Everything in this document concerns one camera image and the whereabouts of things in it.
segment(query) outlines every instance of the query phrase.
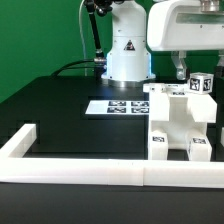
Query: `black table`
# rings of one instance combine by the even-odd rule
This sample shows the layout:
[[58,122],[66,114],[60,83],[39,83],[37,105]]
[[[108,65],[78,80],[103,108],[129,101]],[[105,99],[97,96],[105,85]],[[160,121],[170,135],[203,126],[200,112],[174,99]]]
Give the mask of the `black table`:
[[[224,81],[219,80],[217,125],[208,137],[223,161]],[[0,144],[24,123],[38,138],[25,157],[147,158],[148,116],[86,115],[90,100],[148,100],[142,88],[103,86],[93,77],[40,77],[0,105]],[[186,160],[172,151],[169,159]],[[224,190],[0,184],[0,223],[223,223]]]

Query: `green background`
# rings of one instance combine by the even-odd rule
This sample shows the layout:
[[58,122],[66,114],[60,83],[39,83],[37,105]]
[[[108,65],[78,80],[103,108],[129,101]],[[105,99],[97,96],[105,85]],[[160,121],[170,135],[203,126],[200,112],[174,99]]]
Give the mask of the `green background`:
[[[152,0],[137,2],[147,13],[153,4]],[[64,64],[83,59],[78,22],[80,3],[81,0],[0,1],[0,102],[34,78],[48,76]],[[85,9],[82,18],[87,57],[93,58],[94,43]],[[97,22],[101,45],[107,53],[111,49],[111,15],[97,17]],[[217,51],[188,52],[186,62],[192,72],[213,73],[217,55]],[[175,75],[170,52],[152,52],[152,71]]]

